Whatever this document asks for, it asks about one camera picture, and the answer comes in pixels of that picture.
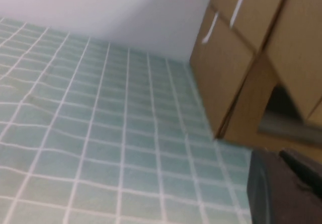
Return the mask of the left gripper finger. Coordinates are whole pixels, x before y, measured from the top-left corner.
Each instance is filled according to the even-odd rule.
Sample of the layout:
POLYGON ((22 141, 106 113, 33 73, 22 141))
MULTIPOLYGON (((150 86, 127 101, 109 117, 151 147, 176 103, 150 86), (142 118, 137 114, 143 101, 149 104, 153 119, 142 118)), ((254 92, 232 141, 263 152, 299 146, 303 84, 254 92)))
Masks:
POLYGON ((321 164, 291 149, 253 150, 247 195, 252 223, 321 223, 321 164))

